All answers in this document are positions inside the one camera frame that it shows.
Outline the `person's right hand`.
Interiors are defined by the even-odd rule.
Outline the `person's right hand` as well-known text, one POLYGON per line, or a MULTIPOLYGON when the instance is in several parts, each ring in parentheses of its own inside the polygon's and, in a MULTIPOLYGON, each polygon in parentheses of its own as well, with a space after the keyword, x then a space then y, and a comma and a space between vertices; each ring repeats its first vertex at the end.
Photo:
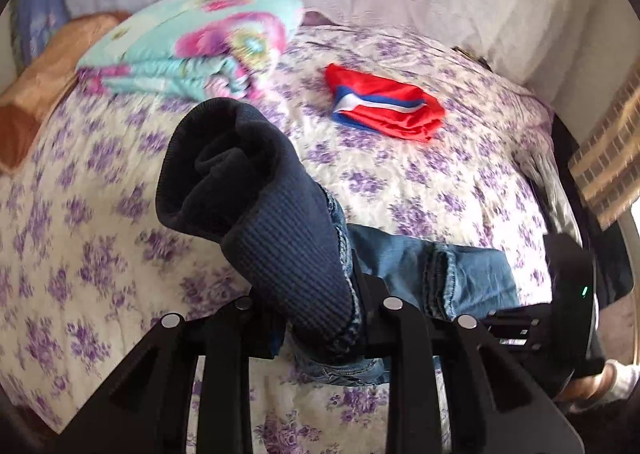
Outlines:
POLYGON ((607 360, 602 373, 572 380, 555 398, 578 408, 592 408, 631 396, 639 380, 639 367, 607 360))

